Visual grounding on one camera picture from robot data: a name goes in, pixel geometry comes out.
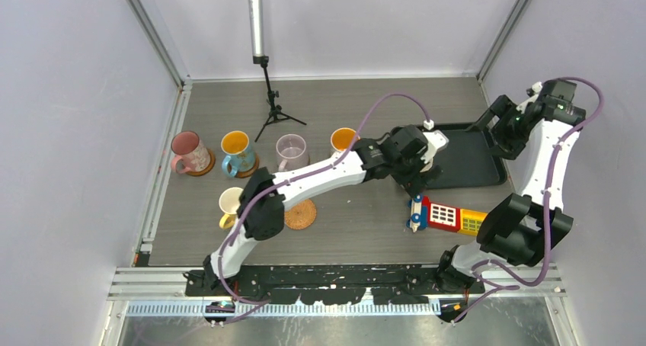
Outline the white mug orange inside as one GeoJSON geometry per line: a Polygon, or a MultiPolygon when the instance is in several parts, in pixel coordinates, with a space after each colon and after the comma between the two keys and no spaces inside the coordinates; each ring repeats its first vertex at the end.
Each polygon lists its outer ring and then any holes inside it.
{"type": "Polygon", "coordinates": [[[357,132],[354,129],[349,127],[336,129],[330,136],[330,155],[346,150],[351,145],[354,138],[356,138],[356,141],[360,140],[360,136],[357,135],[357,132]]]}

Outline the lilac mug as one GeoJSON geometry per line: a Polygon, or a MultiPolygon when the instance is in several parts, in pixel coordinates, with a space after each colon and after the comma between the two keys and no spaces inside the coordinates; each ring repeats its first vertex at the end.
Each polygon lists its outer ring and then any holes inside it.
{"type": "Polygon", "coordinates": [[[281,136],[276,143],[276,153],[279,172],[304,168],[310,162],[307,143],[297,134],[281,136]]]}

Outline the woven rattan round coaster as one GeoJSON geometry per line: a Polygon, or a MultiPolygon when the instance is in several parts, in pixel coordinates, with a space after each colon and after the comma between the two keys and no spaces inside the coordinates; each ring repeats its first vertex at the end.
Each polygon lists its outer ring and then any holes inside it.
{"type": "Polygon", "coordinates": [[[317,216],[312,200],[304,200],[285,212],[285,224],[293,230],[301,230],[314,223],[317,216]]]}

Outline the blue mug yellow inside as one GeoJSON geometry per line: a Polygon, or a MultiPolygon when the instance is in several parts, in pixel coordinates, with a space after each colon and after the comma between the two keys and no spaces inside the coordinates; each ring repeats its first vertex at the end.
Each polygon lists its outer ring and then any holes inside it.
{"type": "Polygon", "coordinates": [[[221,149],[225,153],[222,171],[229,177],[235,177],[238,171],[247,171],[254,165],[256,153],[248,135],[240,130],[224,135],[221,149]]]}

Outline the brown wooden coaster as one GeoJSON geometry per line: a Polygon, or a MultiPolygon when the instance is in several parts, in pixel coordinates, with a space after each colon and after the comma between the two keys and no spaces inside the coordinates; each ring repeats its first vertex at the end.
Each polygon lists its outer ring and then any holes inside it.
{"type": "Polygon", "coordinates": [[[208,174],[214,167],[216,163],[216,157],[214,152],[206,148],[204,153],[196,156],[194,167],[195,171],[189,171],[187,174],[189,176],[199,177],[208,174]]]}
{"type": "Polygon", "coordinates": [[[260,159],[258,155],[255,156],[254,165],[247,171],[238,171],[235,175],[236,178],[248,178],[253,175],[253,173],[259,168],[260,159]]]}

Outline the yellow mug white inside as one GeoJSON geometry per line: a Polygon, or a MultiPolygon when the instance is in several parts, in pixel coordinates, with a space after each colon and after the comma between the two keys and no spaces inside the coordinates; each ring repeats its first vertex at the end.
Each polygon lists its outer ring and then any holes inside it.
{"type": "Polygon", "coordinates": [[[224,190],[219,197],[219,208],[223,215],[219,221],[220,229],[230,229],[238,219],[240,196],[244,192],[242,187],[230,187],[224,190]]]}

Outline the pink floral mug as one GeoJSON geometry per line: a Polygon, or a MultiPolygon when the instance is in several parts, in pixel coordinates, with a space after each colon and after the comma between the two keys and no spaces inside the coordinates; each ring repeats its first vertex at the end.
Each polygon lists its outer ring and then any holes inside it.
{"type": "Polygon", "coordinates": [[[187,174],[195,171],[194,163],[197,155],[206,151],[201,138],[194,131],[183,131],[171,141],[171,151],[174,158],[171,160],[171,169],[178,174],[187,174]]]}

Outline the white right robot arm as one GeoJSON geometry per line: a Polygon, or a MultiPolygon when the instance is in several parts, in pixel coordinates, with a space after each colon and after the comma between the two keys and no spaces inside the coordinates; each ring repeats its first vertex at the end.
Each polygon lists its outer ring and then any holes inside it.
{"type": "Polygon", "coordinates": [[[520,190],[484,218],[475,241],[443,253],[434,274],[443,292],[467,290],[492,267],[548,264],[552,249],[571,231],[574,220],[564,213],[562,185],[587,117],[573,103],[579,81],[560,77],[537,82],[520,104],[500,95],[469,127],[483,130],[496,118],[492,154],[514,160],[527,150],[530,167],[520,190]]]}

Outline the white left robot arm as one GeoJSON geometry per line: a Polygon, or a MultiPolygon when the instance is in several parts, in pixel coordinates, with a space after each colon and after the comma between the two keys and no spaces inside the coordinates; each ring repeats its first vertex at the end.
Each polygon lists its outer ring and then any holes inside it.
{"type": "Polygon", "coordinates": [[[448,143],[439,130],[406,125],[381,140],[360,138],[351,148],[304,168],[277,173],[259,168],[239,196],[234,226],[203,262],[204,285],[217,296],[226,295],[254,247],[278,235],[286,211],[304,200],[387,177],[415,197],[434,179],[433,159],[448,143]]]}

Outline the black plastic tray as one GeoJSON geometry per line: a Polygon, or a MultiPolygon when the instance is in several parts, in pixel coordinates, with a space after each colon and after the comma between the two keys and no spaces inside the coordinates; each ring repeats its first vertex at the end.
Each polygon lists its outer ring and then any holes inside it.
{"type": "Polygon", "coordinates": [[[428,181],[427,189],[488,187],[507,181],[502,159],[491,153],[494,138],[490,130],[470,130],[470,126],[470,123],[437,125],[449,143],[435,155],[433,166],[441,172],[428,181]]]}

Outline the toy block train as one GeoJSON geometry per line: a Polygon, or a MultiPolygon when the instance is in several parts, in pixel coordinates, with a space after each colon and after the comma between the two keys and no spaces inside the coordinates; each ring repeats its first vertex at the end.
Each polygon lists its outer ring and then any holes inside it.
{"type": "Polygon", "coordinates": [[[460,207],[451,207],[418,194],[407,202],[410,215],[406,226],[412,232],[428,228],[462,235],[476,236],[487,213],[460,207]]]}

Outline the silver microphone on tripod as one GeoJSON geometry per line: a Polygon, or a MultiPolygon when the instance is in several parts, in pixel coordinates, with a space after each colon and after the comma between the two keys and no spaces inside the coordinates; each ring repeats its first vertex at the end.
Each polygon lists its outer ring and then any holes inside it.
{"type": "Polygon", "coordinates": [[[254,139],[254,141],[257,142],[261,138],[261,135],[265,131],[266,127],[272,124],[288,120],[295,121],[303,126],[306,126],[307,123],[293,116],[285,114],[282,107],[276,104],[276,99],[279,97],[280,93],[278,92],[278,90],[272,89],[270,76],[268,73],[269,56],[265,53],[264,50],[263,0],[248,0],[248,9],[251,28],[252,60],[255,65],[258,65],[262,68],[264,74],[264,82],[267,88],[266,102],[269,105],[268,117],[254,139]]]}

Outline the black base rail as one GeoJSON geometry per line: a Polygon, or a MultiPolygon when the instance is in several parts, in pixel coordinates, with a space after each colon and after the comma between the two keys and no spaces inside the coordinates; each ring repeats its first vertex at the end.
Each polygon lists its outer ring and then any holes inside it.
{"type": "Polygon", "coordinates": [[[482,294],[484,287],[435,264],[244,265],[221,281],[212,270],[183,274],[187,296],[232,296],[257,305],[423,304],[432,296],[482,294]]]}

